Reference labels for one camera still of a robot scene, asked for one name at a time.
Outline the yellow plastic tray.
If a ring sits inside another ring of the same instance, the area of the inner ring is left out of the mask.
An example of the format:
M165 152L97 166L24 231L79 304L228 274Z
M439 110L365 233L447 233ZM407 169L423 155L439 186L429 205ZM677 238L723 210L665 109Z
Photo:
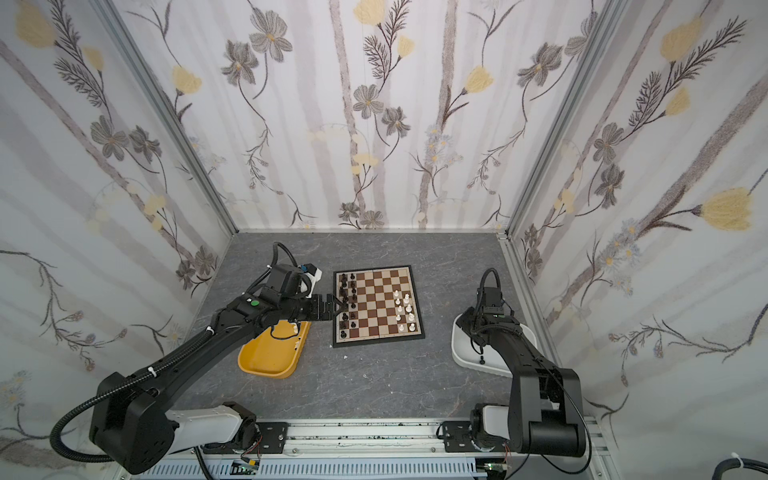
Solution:
M290 377L298 366L310 328L309 322L279 321L240 349L238 367L260 377Z

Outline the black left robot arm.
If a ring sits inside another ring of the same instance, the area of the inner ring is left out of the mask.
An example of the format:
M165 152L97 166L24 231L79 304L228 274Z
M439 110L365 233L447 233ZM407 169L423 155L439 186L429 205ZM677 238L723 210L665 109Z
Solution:
M332 293L317 294L322 274L312 264L272 266L219 309L209 326L160 360L129 376L101 382L89 439L131 474L143 473L170 453L233 439L242 422L229 409L204 433L172 409L180 396L230 352L280 321L331 321L348 305Z

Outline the white plastic tray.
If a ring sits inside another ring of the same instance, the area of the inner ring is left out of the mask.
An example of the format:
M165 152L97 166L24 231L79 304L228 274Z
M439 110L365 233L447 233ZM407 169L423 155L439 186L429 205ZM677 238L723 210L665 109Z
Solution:
M512 378L509 368L496 350L490 346L479 348L472 343L470 337L462 329L465 324L462 318L462 314L457 315L452 325L451 352L455 363L463 368ZM479 364L481 356L485 359L484 365Z

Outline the brown folding chess board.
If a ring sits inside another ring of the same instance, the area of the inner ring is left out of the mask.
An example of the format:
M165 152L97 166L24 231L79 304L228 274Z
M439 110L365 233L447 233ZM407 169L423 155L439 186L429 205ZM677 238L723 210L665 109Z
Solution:
M334 348L425 337L409 265L336 271L333 286L346 308L333 321Z

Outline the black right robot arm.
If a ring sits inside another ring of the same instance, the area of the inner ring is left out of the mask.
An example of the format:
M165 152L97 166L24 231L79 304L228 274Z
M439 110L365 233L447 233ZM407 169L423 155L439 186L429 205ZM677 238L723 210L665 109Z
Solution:
M561 369L528 340L522 325L505 312L502 291L480 287L467 311L468 336L490 347L512 375L506 433L512 451L580 457L588 444L581 384L572 369Z

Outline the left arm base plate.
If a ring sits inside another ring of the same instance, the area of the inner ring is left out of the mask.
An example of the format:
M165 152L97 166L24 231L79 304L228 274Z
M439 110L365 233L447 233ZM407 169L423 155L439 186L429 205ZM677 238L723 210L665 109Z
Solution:
M287 422L258 422L257 439L250 450L260 455L280 455L288 438Z

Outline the aluminium mounting rail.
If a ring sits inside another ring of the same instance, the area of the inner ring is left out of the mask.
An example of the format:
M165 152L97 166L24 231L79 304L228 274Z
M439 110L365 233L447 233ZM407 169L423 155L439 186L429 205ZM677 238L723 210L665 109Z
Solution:
M506 407L487 405L469 421L481 434L504 438L506 452L519 453L509 447L503 425L506 415ZM344 448L447 453L443 442L436 437L436 429L443 421L446 420L296 420L287 422L288 438L280 455ZM144 413L134 420L125 419L118 427L93 427L92 441L127 471L139 474L168 454L195 447L206 447L216 454L250 451L257 439L258 422L251 412L235 404L214 409Z

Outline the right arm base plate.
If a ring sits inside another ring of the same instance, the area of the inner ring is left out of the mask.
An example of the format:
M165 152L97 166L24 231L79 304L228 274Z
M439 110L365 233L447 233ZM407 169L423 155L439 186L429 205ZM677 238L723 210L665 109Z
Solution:
M481 434L469 420L446 420L436 429L447 453L505 453L506 440Z

